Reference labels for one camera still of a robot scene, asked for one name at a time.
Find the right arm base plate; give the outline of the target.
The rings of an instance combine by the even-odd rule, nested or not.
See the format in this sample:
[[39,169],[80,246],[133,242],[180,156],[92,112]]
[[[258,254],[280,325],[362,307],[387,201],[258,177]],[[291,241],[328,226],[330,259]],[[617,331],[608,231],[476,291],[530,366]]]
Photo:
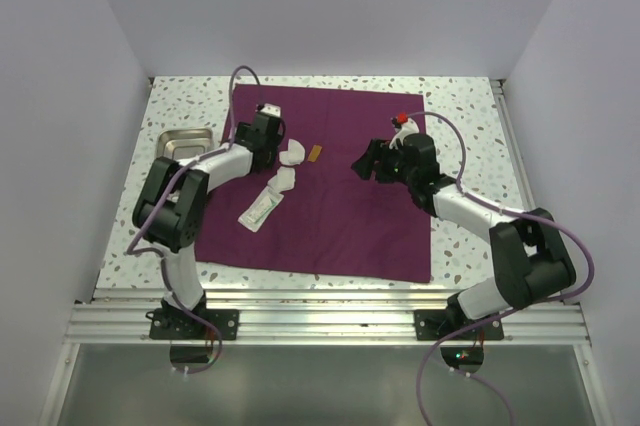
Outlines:
[[[454,320],[444,309],[418,309],[413,311],[414,330],[418,341],[435,341],[472,324],[472,321]],[[505,338],[500,321],[488,323],[482,327],[469,329],[454,340],[500,341]]]

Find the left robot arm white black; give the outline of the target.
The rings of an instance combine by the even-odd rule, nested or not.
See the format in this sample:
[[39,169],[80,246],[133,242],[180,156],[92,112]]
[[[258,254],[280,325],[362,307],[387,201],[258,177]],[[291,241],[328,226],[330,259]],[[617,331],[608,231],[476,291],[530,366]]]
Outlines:
[[208,325],[194,244],[209,194],[271,168],[285,132],[280,108],[263,104],[251,122],[239,123],[217,149],[182,161],[160,157],[151,165],[132,213],[138,232],[126,254],[159,258],[163,303],[176,310],[172,325],[185,338],[201,336]]

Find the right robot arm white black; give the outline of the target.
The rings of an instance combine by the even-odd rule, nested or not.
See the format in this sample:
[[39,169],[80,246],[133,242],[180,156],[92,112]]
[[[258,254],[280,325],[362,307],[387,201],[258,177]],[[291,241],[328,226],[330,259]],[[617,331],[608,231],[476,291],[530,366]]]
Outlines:
[[493,276],[447,300],[445,325],[454,337],[468,338],[481,319],[509,308],[522,310],[575,283],[575,268],[550,213],[541,208],[507,212],[465,196],[455,179],[440,171],[430,136],[373,139],[351,169],[363,180],[405,185],[418,209],[489,244]]

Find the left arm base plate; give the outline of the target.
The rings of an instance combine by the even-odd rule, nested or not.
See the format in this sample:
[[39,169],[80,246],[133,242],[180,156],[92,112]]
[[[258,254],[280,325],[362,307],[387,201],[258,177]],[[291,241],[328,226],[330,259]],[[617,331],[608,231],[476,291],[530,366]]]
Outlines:
[[240,325],[237,309],[206,309],[197,312],[196,320],[183,311],[167,312],[162,309],[148,311],[145,318],[151,323],[149,338],[152,340],[204,340],[207,333],[214,333],[223,341],[234,341]]

